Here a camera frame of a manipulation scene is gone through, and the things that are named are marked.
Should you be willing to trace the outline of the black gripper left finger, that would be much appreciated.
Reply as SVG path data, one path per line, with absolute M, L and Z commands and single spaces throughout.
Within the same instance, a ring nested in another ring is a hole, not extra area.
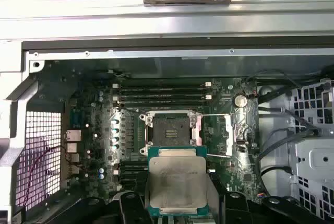
M 108 204 L 101 198 L 80 200 L 60 215 L 60 223 L 152 223 L 144 204 L 148 172 L 139 174 L 133 191 L 123 191 Z

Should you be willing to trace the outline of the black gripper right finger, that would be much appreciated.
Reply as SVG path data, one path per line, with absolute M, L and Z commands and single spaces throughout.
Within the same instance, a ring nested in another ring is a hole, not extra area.
M 227 191 L 216 173 L 207 174 L 207 193 L 215 223 L 325 223 L 285 198 L 269 196 L 258 204 L 240 192 Z

